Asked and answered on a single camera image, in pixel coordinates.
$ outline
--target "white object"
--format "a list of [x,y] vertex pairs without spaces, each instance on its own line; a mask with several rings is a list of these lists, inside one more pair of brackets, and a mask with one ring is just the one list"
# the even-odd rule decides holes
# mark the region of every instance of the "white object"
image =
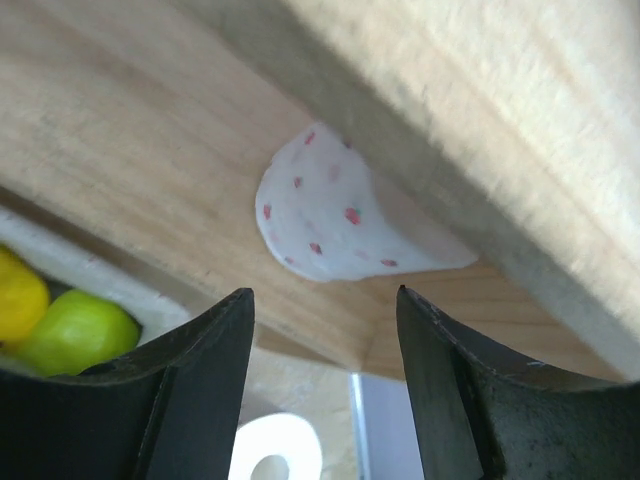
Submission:
[[191,319],[180,304],[67,239],[0,206],[0,244],[44,275],[111,300],[142,325],[139,344]]
[[319,480],[322,449],[314,428],[291,413],[274,413],[242,425],[231,456],[229,480],[251,480],[258,464],[281,456],[287,463],[287,480]]
[[407,383],[352,373],[350,387],[361,480],[423,480]]
[[478,258],[321,123],[274,156],[256,219],[273,256],[319,282],[461,268]]

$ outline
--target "yellow fruit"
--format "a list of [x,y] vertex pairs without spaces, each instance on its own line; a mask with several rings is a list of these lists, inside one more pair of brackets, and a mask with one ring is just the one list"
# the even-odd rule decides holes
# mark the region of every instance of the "yellow fruit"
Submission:
[[24,341],[49,306],[44,281],[0,245],[0,342],[13,349]]
[[138,324],[118,305],[69,290],[51,304],[16,358],[45,376],[77,375],[132,350],[139,338]]

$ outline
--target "wood grain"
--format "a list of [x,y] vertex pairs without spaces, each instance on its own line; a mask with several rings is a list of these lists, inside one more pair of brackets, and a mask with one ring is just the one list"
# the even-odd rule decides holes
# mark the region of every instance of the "wood grain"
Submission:
[[296,357],[304,360],[310,360],[315,363],[321,363],[335,367],[335,362],[319,355],[310,348],[306,348],[299,343],[279,334],[264,324],[258,324],[254,333],[255,346],[270,352],[276,352],[288,357]]
[[640,378],[637,2],[180,3]]

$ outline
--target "wooden shelf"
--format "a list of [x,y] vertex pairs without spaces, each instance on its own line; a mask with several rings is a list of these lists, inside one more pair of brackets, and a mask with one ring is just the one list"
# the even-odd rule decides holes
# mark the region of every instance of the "wooden shelf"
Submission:
[[181,0],[640,378],[640,9]]
[[[213,23],[219,18],[207,15]],[[485,261],[457,271],[356,283],[316,284],[283,269],[260,238],[254,196],[273,153],[312,117],[231,54],[200,20],[161,0],[1,6],[3,202],[15,195],[79,227],[123,258],[171,279],[168,293],[177,282],[192,305],[237,287],[253,288],[257,320],[265,326],[258,341],[285,353],[401,376],[394,303],[404,283],[454,318],[526,354],[616,376]],[[331,117],[310,95],[304,90],[301,96]],[[318,95],[330,102],[326,92]],[[359,148],[365,142],[354,121],[341,117],[333,123],[353,133]],[[397,146],[392,139],[381,152]],[[380,165],[379,155],[373,157]],[[403,175],[396,178],[416,193]],[[441,202],[434,205],[441,218],[449,215]],[[500,237],[500,225],[488,221],[470,232],[460,228],[464,218],[456,218],[454,227],[513,275],[514,267],[501,263],[495,248],[479,237],[482,229],[485,236]],[[530,288],[527,274],[513,277]]]

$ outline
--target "green apple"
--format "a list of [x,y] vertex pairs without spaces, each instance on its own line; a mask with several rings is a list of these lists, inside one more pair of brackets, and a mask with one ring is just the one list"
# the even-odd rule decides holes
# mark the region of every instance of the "green apple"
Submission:
[[81,290],[58,297],[15,356],[45,376],[77,375],[135,348],[140,328],[113,302]]

